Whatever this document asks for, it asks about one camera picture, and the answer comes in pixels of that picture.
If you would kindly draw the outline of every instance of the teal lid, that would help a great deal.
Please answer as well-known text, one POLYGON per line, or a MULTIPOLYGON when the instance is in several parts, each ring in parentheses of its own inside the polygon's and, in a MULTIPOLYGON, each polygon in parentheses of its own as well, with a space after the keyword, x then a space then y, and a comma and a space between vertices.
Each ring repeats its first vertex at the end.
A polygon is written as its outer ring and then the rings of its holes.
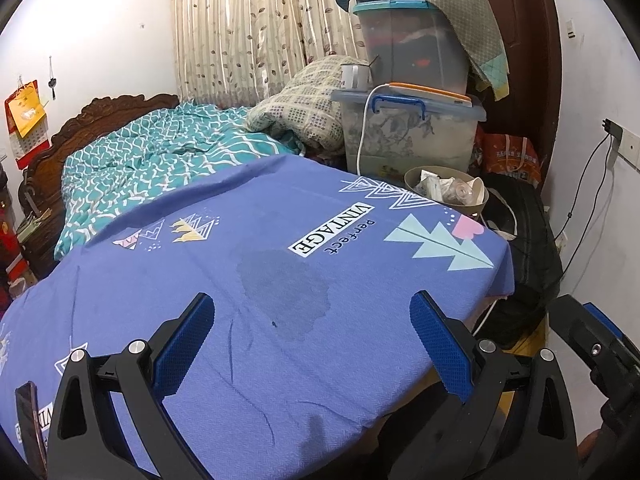
POLYGON ((381 9, 435 9, 435 7, 424 0, 378 0, 354 5, 353 13, 381 9))

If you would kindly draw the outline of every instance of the black cable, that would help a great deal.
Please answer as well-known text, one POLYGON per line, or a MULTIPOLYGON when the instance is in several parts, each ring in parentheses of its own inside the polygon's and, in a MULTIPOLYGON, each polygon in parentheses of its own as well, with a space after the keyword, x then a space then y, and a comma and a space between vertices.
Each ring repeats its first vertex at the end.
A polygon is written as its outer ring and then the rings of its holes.
POLYGON ((575 190, 575 196, 574 196, 574 204, 571 206, 571 209, 569 209, 569 212, 566 215, 566 221, 564 222, 564 225, 562 226, 562 229, 560 229, 558 231, 558 234, 556 235, 556 237, 554 238, 554 241, 558 240, 558 238, 560 237, 560 235, 562 234, 562 232, 564 231, 564 229, 566 228, 567 224, 569 223, 569 220, 571 219, 571 217, 574 215, 574 209, 575 209, 575 203, 578 202, 578 193, 580 193, 580 186, 582 185, 582 180, 584 178, 584 174, 587 172, 587 168, 589 167, 589 164, 591 163, 591 159, 593 158, 593 155, 596 154, 596 152, 598 151, 598 148, 600 146, 603 145, 604 141, 607 140, 607 138, 609 138, 610 136, 607 135, 606 137, 604 137, 604 139, 602 139, 598 145, 593 149, 593 151, 591 152, 591 155, 589 156, 589 160, 587 160, 587 164, 585 165, 584 169, 582 170, 582 174, 580 176, 580 180, 578 181, 578 189, 575 190))
POLYGON ((598 195, 600 194, 600 190, 602 189, 602 186, 604 186, 604 181, 607 177, 607 161, 609 160, 609 153, 611 153, 611 148, 613 146, 613 137, 611 136, 607 136, 609 137, 609 149, 607 150, 607 156, 604 160, 604 172, 602 173, 602 180, 600 181, 600 185, 598 186, 598 190, 596 191, 596 196, 593 199, 593 207, 591 208, 591 214, 589 215, 589 219, 587 220, 587 225, 584 226, 584 231, 582 232, 582 236, 580 237, 580 241, 578 242, 578 245, 575 248, 574 254, 572 254, 571 259, 569 260, 569 263, 566 264, 566 267, 564 268, 564 271, 562 272, 562 276, 560 276, 560 279, 562 280, 562 278, 564 278, 564 275, 566 274, 566 272, 569 270, 569 266, 571 265, 572 261, 575 258, 575 255, 578 253, 578 249, 580 249, 580 245, 582 244, 582 241, 584 240, 584 237, 587 235, 587 230, 589 229, 589 225, 591 224, 591 220, 593 219, 593 215, 596 212, 596 204, 598 203, 598 195))

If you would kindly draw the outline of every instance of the wavy pattern blanket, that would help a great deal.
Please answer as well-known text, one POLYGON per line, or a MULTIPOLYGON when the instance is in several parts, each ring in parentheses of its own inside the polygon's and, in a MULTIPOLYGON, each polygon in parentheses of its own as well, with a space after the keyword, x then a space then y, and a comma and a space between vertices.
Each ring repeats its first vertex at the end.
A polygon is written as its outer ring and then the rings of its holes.
POLYGON ((155 110, 69 156, 62 174, 65 227, 55 258, 165 191, 261 156, 295 152, 293 143, 288 148, 249 133, 248 111, 192 103, 155 110))

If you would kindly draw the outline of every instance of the blue handle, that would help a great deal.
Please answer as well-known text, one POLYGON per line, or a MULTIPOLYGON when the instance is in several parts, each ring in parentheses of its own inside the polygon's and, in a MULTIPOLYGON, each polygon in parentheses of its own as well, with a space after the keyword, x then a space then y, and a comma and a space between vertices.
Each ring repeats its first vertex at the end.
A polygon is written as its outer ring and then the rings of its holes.
POLYGON ((378 113, 376 111, 376 104, 378 101, 388 101, 390 103, 398 103, 401 105, 419 106, 422 109, 422 120, 425 120, 427 118, 427 105, 424 104, 424 101, 422 99, 417 99, 415 97, 405 97, 401 95, 386 95, 386 94, 376 95, 371 100, 371 110, 375 114, 378 113))

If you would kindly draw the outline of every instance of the curtain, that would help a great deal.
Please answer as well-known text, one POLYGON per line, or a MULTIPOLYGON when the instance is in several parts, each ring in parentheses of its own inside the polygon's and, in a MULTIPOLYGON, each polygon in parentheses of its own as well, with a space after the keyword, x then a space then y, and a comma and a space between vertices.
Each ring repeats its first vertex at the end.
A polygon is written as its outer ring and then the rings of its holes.
POLYGON ((172 0, 181 100, 253 106, 319 57, 367 59, 335 0, 172 0))

